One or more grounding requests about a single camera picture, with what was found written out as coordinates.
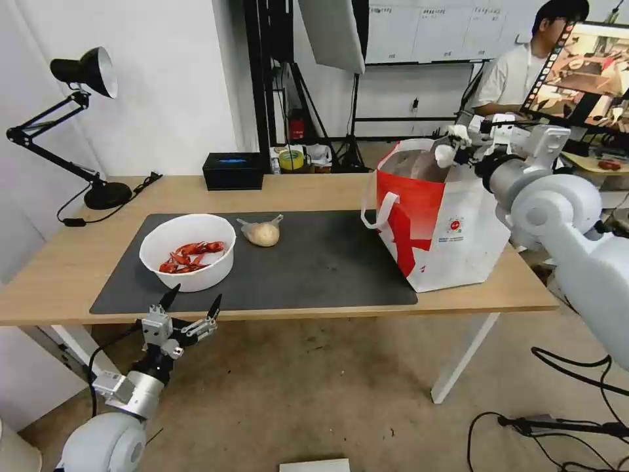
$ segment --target white shirt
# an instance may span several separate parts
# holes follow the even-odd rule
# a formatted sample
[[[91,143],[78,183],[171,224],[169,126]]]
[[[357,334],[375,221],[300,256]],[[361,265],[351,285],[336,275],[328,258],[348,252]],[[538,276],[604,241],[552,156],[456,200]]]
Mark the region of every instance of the white shirt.
[[[491,63],[480,81],[472,108],[490,103],[524,103],[546,63],[546,59],[531,54],[530,48],[530,45],[517,46]]]

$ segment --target desk lamp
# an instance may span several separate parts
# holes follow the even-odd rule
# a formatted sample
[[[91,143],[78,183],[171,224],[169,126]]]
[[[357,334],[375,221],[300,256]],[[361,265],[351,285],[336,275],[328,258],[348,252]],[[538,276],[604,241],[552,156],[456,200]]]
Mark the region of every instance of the desk lamp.
[[[129,202],[132,192],[128,186],[118,182],[105,182],[95,170],[66,161],[34,142],[34,139],[40,134],[45,133],[89,107],[90,93],[82,85],[87,85],[93,91],[106,97],[116,98],[116,95],[118,95],[118,81],[107,51],[102,47],[97,47],[90,49],[79,60],[53,59],[50,63],[50,71],[57,80],[65,82],[71,90],[76,91],[65,100],[48,108],[26,123],[10,128],[7,131],[7,138],[9,141],[90,182],[91,188],[85,194],[85,205],[88,208],[92,210],[106,210]],[[76,103],[79,107],[69,111],[60,118],[51,121],[41,121],[42,118],[70,102]]]

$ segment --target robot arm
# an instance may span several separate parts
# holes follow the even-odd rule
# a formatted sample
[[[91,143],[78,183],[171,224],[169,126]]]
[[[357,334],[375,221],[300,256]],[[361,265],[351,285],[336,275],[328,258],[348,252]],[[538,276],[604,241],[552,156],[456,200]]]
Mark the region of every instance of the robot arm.
[[[57,470],[65,472],[132,472],[146,446],[145,427],[157,409],[159,395],[170,381],[174,361],[185,347],[205,339],[217,329],[219,295],[207,316],[195,323],[173,320],[166,310],[179,286],[151,306],[142,319],[145,355],[126,375],[103,372],[92,386],[117,411],[93,417],[67,440]]]
[[[530,133],[497,132],[501,126],[496,123],[505,121],[499,117],[491,126],[484,123],[485,132],[469,126],[471,141],[484,141],[483,147],[472,146],[467,158],[455,160],[467,160],[494,194],[497,216],[514,242],[548,251],[567,299],[612,358],[629,370],[629,241],[611,234],[592,240],[590,230],[602,212],[599,191],[581,177],[553,174],[552,163],[569,130],[541,125]]]

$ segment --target table leg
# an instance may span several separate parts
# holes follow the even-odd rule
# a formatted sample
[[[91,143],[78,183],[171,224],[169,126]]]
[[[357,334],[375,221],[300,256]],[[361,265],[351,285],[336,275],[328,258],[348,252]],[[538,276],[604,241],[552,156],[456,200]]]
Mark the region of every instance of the table leg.
[[[91,355],[98,348],[98,344],[83,326],[62,326],[60,324],[53,324],[51,328],[85,365],[89,363]],[[101,351],[96,355],[92,371],[95,375],[99,376],[104,370],[120,374],[120,371],[114,363]]]
[[[432,387],[430,395],[436,404],[442,404],[452,387],[459,379],[463,369],[470,362],[476,350],[487,336],[489,330],[494,325],[500,313],[490,313],[489,315],[479,315],[473,322],[463,345],[455,352],[449,363],[443,367],[439,379]]]

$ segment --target lamp shade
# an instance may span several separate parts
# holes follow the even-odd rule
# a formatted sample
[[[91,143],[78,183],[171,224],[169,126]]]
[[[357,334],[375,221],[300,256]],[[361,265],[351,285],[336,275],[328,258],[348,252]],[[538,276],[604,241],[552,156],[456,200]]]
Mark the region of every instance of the lamp shade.
[[[102,47],[90,49],[79,60],[53,59],[50,71],[61,82],[85,84],[110,98],[118,95],[118,80],[111,58]]]

